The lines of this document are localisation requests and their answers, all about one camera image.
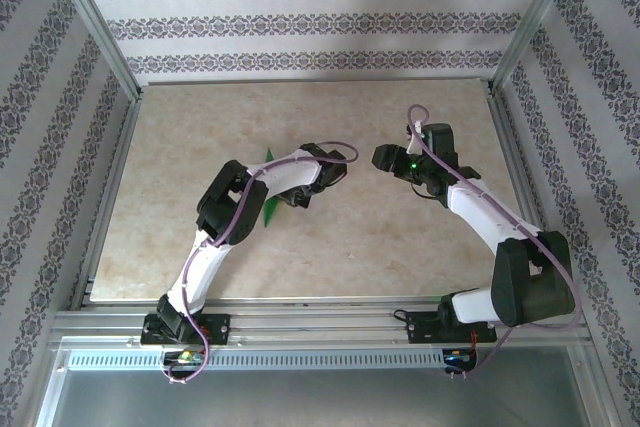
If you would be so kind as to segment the thin aluminium edge rail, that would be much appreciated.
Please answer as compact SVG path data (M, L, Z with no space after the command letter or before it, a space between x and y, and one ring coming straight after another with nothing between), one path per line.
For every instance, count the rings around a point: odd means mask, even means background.
M148 82L143 88L151 87L174 87L174 86L213 86L213 85L249 85L249 84L311 84L311 83L347 83L347 82L408 82L408 81L466 81L478 80L480 82L492 84L488 77L462 76L462 77L397 77L397 78L357 78L357 77L327 77L327 78L274 78L274 79L224 79L224 80L181 80L181 81L154 81Z

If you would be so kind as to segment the aluminium frame post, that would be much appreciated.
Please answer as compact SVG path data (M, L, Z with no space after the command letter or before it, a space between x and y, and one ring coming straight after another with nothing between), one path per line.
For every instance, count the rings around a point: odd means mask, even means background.
M124 88L130 100L138 101L142 95L142 88L135 79L125 56L116 43L106 20L98 9L94 0L72 0L88 32L95 39L102 54Z
M522 16L512 40L505 50L498 67L488 82L491 93L495 93L507 82L511 72L522 57L525 48L546 15L553 0L531 0Z

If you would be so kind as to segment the aluminium mounting rail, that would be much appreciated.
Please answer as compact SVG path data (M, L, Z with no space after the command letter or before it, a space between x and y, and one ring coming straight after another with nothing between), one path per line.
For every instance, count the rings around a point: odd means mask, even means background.
M402 348L404 323L395 311L433 311L434 296L245 298L209 301L204 311L228 314L230 350ZM149 303L93 303L55 316L53 346L137 349Z

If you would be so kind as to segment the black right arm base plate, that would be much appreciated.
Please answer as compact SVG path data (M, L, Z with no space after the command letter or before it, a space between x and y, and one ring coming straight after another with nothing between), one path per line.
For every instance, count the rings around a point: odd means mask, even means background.
M445 325L434 312L407 312L405 314L408 342L410 344L470 344L497 341L494 328L486 323Z

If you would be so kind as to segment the aluminium side rail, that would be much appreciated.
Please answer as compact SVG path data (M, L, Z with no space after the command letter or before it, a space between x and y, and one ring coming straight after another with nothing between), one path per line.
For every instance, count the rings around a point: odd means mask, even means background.
M137 100L130 103L118 132L117 143L110 158L107 177L104 180L98 198L90 236L85 244L71 296L68 299L67 307L72 311L79 310L82 307L85 289L95 276L99 265L142 100L143 94L140 94Z
M523 154L518 133L509 120L509 110L502 98L491 90L490 82L483 81L482 85L521 212L520 216L530 224L544 229L545 219L538 202L537 189L530 176L528 161ZM573 310L572 278L566 282L553 263L535 245L529 244L528 249L534 254L535 259L543 261L543 266L529 262L529 280L531 286L537 289L536 299L539 298L539 294L542 300L567 299Z

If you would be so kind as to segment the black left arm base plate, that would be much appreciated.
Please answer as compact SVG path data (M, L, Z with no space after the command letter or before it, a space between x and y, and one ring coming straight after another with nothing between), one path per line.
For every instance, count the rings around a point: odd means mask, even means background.
M226 345L230 332L230 316L227 314L202 314L194 317L199 331L183 316L169 322L157 313L148 314L143 323L140 344L155 345L203 345L202 335L209 345Z

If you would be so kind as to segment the grey metal sheet panel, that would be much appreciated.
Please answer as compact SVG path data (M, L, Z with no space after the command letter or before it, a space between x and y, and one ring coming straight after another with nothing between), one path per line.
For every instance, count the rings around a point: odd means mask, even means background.
M502 348L478 372L441 369L71 371L62 345L31 427L621 427L588 347Z

